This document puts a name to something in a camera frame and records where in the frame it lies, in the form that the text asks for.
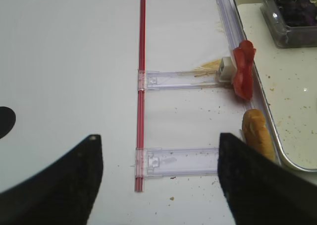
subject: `black object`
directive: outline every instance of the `black object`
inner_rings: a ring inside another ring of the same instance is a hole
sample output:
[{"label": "black object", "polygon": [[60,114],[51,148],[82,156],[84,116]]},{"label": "black object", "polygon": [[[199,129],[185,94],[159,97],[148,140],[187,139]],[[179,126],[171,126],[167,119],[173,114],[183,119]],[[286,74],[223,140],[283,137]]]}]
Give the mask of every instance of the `black object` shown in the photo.
[{"label": "black object", "polygon": [[285,23],[290,27],[317,25],[317,7],[310,0],[274,0]]},{"label": "black object", "polygon": [[101,137],[90,135],[42,172],[1,193],[0,225],[85,225],[102,175]]},{"label": "black object", "polygon": [[15,113],[8,107],[0,107],[0,139],[6,136],[15,124]]},{"label": "black object", "polygon": [[220,135],[218,176],[237,225],[317,224],[317,187],[229,133]]}]

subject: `red pepper piece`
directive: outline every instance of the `red pepper piece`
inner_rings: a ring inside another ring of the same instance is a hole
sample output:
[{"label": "red pepper piece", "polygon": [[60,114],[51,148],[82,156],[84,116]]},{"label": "red pepper piece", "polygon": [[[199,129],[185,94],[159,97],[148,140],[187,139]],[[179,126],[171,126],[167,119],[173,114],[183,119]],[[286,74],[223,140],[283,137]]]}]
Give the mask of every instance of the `red pepper piece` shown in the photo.
[{"label": "red pepper piece", "polygon": [[239,47],[233,50],[233,55],[237,65],[237,73],[233,78],[235,93],[245,100],[250,100],[253,94],[252,65],[256,49],[253,44],[244,40]]}]

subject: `clear plastic container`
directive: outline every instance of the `clear plastic container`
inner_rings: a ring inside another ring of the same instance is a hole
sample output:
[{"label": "clear plastic container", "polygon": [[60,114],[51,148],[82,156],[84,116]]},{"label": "clear plastic container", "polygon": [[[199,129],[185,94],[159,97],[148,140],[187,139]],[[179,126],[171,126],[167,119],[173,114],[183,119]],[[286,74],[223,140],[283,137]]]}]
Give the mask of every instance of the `clear plastic container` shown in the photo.
[{"label": "clear plastic container", "polygon": [[261,11],[279,48],[317,47],[317,26],[288,26],[274,0],[263,0]]}]

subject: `bread roll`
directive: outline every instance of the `bread roll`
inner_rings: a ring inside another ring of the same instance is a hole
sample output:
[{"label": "bread roll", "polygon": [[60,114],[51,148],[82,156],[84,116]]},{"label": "bread roll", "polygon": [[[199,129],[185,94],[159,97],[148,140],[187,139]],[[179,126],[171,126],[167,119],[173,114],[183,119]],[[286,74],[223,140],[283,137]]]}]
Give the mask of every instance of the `bread roll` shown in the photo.
[{"label": "bread roll", "polygon": [[275,161],[275,153],[265,118],[260,110],[248,110],[243,115],[242,131],[246,142],[256,151],[271,161]]}]

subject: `black rubber pad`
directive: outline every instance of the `black rubber pad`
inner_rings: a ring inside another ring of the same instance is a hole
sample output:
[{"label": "black rubber pad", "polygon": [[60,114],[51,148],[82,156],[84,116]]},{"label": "black rubber pad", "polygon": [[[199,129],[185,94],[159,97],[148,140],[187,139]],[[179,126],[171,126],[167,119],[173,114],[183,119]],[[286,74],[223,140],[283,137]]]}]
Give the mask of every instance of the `black rubber pad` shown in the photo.
[{"label": "black rubber pad", "polygon": [[0,139],[6,136],[15,124],[15,113],[8,107],[0,107]]}]

